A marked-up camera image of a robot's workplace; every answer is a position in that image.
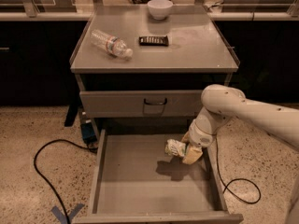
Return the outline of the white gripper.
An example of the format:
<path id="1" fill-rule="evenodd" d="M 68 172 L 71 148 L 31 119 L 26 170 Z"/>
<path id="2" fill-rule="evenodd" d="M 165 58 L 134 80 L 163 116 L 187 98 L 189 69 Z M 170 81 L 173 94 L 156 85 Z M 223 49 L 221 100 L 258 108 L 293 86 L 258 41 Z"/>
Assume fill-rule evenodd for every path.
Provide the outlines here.
<path id="1" fill-rule="evenodd" d="M 203 155 L 202 148 L 209 147 L 217 132 L 218 126 L 214 119 L 196 118 L 192 121 L 189 131 L 181 138 L 182 143 L 189 143 L 185 156 L 182 159 L 184 164 L 191 165 Z"/>

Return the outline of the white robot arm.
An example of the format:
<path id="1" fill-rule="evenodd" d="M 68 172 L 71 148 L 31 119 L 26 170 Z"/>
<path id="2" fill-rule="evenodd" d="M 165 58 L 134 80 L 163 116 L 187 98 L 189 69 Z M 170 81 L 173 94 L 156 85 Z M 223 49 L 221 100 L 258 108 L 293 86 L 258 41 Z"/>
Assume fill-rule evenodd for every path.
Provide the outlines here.
<path id="1" fill-rule="evenodd" d="M 201 94 L 202 108 L 182 138 L 187 143 L 183 161 L 193 164 L 202 149 L 215 140 L 230 118 L 241 119 L 270 136 L 299 149 L 299 110 L 247 99 L 244 92 L 222 85 L 207 86 Z"/>

